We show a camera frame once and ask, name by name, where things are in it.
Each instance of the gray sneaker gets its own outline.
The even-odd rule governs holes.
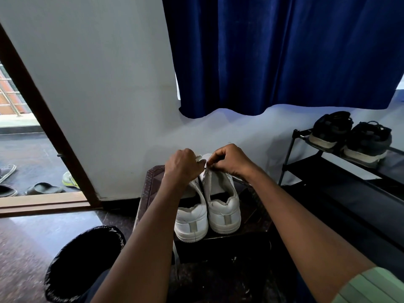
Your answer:
[[[17,170],[17,166],[10,164],[7,167],[0,169],[0,183],[4,182],[10,175]]]
[[[4,185],[4,184],[0,184],[0,198],[14,197],[17,194],[18,194],[18,192],[14,188]]]

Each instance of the black shoe rack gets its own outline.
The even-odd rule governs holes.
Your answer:
[[[300,183],[284,188],[375,264],[404,280],[404,201],[326,160],[323,150],[288,163],[295,140],[307,141],[310,133],[311,130],[293,132],[279,185],[286,171],[301,179]],[[337,145],[330,153],[343,158],[341,147]],[[386,158],[375,168],[351,163],[404,192],[403,151],[390,147]]]

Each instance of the white sneaker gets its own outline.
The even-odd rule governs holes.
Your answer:
[[[208,160],[211,154],[205,154],[202,159]],[[209,225],[216,233],[234,233],[241,224],[240,200],[235,191],[233,178],[230,174],[205,169],[200,175],[206,203],[208,204]],[[218,193],[229,193],[226,202],[211,199]]]
[[[191,197],[199,197],[197,204],[195,204],[195,199],[189,199]],[[208,212],[197,178],[188,184],[181,201],[194,201],[194,203],[191,203],[190,207],[178,208],[174,225],[175,234],[183,242],[201,240],[208,233]]]

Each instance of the striped sleeve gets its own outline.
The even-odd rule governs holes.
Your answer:
[[[350,280],[332,303],[404,303],[404,284],[390,271],[372,268]]]

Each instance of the wall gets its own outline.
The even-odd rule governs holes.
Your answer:
[[[340,110],[183,117],[161,0],[2,0],[0,22],[103,200],[139,197],[146,171],[184,147],[204,154],[234,142],[277,178],[293,129]],[[393,128],[404,149],[400,103],[348,110]],[[312,152],[297,142],[291,158]]]

